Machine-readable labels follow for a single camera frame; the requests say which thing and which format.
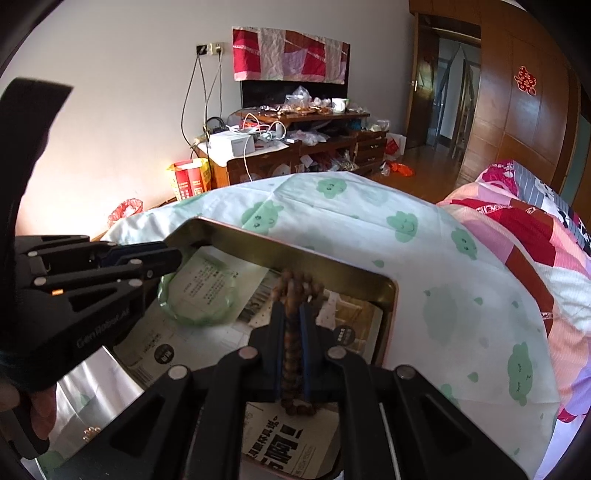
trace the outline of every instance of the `white bedsheet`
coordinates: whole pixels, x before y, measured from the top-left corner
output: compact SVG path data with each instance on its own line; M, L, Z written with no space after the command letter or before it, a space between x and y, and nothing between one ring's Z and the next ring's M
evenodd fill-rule
M163 239L197 215L397 281L384 366L414 365L534 476L559 404L540 312L445 211L350 173L296 174L150 210L121 220L104 239ZM245 478L259 478L251 473Z

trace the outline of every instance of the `doorway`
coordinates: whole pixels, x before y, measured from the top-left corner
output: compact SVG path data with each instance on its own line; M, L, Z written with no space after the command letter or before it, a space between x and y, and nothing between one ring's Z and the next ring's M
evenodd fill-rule
M428 25L416 33L407 148L427 145L461 163L478 98L480 47Z

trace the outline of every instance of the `pink blanket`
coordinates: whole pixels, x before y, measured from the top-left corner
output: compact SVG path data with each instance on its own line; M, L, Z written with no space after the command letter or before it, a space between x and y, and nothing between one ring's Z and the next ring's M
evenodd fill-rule
M277 28L233 28L234 80L344 83L349 45Z

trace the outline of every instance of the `wooden drawer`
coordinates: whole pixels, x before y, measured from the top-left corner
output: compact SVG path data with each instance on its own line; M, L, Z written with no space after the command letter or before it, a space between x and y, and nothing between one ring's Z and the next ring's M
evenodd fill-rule
M387 132L372 132L370 130L349 130L349 135L356 137L358 142L386 138L386 133Z
M377 150L379 148L385 148L386 146L386 136L382 138L376 138L371 140L364 140L362 142L357 143L357 152L364 152L366 150Z
M382 146L381 148L376 148L376 149L368 149L368 150L357 153L357 156L355 157L355 163L359 167L362 167L368 163L382 161L384 159L384 154L385 154L385 147L384 146Z
M248 171L253 180L267 179L269 177L295 173L295 166L300 163L299 155L277 155L281 152L273 152L268 155L247 157ZM250 181L243 158L234 158L228 162L228 178L230 185Z

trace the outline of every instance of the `white mug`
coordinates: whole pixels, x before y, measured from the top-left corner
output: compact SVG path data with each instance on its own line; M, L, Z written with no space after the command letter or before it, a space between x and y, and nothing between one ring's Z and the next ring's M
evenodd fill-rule
M345 109L349 104L348 98L333 98L332 99L332 108L333 113L345 113Z

